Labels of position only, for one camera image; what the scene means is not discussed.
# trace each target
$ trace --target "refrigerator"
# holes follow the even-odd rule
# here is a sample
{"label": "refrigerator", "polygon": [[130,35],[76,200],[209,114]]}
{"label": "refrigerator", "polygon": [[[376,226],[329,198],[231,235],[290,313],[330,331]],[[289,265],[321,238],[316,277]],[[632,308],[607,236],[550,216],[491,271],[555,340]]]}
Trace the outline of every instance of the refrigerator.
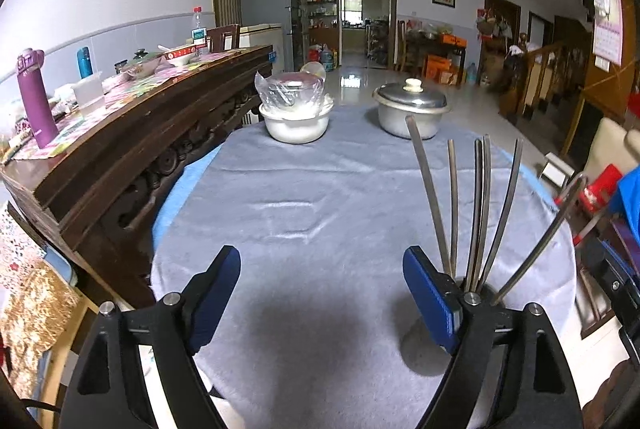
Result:
{"label": "refrigerator", "polygon": [[301,0],[240,0],[242,26],[279,23],[282,26],[284,69],[300,70],[308,48],[308,32],[303,27]]}

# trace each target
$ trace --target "metal screw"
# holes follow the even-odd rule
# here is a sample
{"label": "metal screw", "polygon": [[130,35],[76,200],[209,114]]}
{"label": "metal screw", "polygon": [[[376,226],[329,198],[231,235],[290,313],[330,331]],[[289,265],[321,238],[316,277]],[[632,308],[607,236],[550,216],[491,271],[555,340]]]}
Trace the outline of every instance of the metal screw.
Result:
{"label": "metal screw", "polygon": [[102,315],[109,315],[111,312],[115,310],[115,308],[116,308],[116,305],[113,304],[113,301],[105,301],[100,305],[100,308],[98,308],[98,311]]}
{"label": "metal screw", "polygon": [[173,306],[174,304],[178,304],[180,301],[180,294],[177,292],[169,292],[162,298],[162,302],[167,306]]}
{"label": "metal screw", "polygon": [[543,313],[545,313],[545,310],[542,308],[542,306],[540,306],[538,303],[529,303],[527,305],[527,309],[533,314],[533,315],[542,315]]}
{"label": "metal screw", "polygon": [[480,296],[476,292],[467,292],[465,294],[465,303],[471,306],[477,306],[482,302]]}

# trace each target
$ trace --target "gray tablecloth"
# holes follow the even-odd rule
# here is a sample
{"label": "gray tablecloth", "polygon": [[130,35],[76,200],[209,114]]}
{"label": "gray tablecloth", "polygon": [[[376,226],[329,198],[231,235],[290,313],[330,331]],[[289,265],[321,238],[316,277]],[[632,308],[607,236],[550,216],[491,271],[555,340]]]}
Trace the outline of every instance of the gray tablecloth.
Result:
{"label": "gray tablecloth", "polygon": [[[445,119],[425,141],[447,232],[448,138],[458,155],[462,276],[475,135]],[[492,156],[486,251],[510,173],[502,151],[493,147]],[[491,285],[508,279],[553,215],[521,177]],[[335,108],[326,134],[304,146],[273,140],[263,124],[233,133],[161,242],[155,294],[180,291],[225,244],[239,249],[241,275],[196,362],[248,429],[416,426],[440,375],[415,373],[400,353],[418,319],[402,253],[420,245],[436,268],[441,264],[410,141],[380,130],[374,108],[351,106]],[[564,225],[506,303],[521,308],[535,300],[560,330],[574,295],[574,250]]]}

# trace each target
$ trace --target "gold fabric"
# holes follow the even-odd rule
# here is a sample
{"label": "gold fabric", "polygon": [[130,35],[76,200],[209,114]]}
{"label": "gold fabric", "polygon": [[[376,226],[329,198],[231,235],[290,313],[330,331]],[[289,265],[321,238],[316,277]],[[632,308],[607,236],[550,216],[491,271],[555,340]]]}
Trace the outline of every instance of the gold fabric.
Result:
{"label": "gold fabric", "polygon": [[31,398],[38,359],[65,330],[78,295],[44,260],[36,263],[0,317],[4,345],[11,348],[9,382],[20,398]]}

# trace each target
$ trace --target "metal pot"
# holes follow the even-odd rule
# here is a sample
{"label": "metal pot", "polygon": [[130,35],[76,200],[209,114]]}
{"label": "metal pot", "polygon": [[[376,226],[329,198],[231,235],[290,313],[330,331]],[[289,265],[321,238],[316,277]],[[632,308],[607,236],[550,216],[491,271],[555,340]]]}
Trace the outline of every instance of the metal pot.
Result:
{"label": "metal pot", "polygon": [[382,85],[373,91],[373,98],[379,102],[382,129],[402,138],[411,138],[404,122],[407,115],[415,117],[420,138],[431,138],[438,132],[443,114],[451,109],[442,92],[422,88],[420,79]]}

